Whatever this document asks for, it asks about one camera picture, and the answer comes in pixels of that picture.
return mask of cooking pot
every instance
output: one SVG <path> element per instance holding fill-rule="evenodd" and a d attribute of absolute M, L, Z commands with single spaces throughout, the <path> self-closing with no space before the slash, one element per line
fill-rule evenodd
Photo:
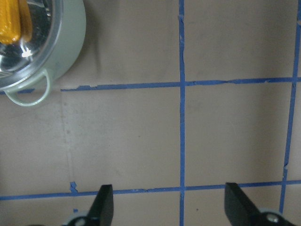
<path fill-rule="evenodd" d="M 22 0 L 17 1 L 22 7 Z M 21 34 L 18 41 L 12 38 L 9 43 L 0 39 L 0 91 L 18 105 L 33 106 L 49 95 L 54 80 L 78 57 L 86 32 L 86 14 L 83 0 L 24 1 L 25 10 L 20 9 L 17 15 L 21 18 L 21 33 L 30 34 Z M 30 15 L 27 20 L 24 15 L 22 18 L 22 10 L 25 14 L 26 9 Z M 21 90 L 42 84 L 46 90 L 35 101 L 25 102 L 17 96 Z"/>

